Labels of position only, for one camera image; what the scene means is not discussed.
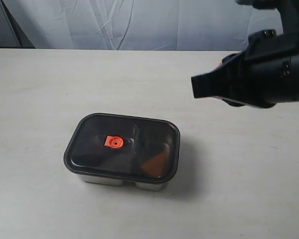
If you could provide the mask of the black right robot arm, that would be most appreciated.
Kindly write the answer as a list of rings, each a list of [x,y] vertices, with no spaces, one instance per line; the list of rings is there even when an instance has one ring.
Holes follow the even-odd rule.
[[[283,33],[265,29],[249,35],[244,51],[226,56],[213,71],[191,78],[194,97],[261,109],[299,102],[299,0],[240,0],[238,4],[277,9]]]

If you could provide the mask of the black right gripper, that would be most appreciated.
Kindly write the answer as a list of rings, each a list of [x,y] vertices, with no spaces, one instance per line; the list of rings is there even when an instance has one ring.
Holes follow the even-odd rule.
[[[261,109],[299,102],[299,32],[277,35],[269,29],[248,40],[244,51],[226,56],[209,73],[191,77],[194,98]]]

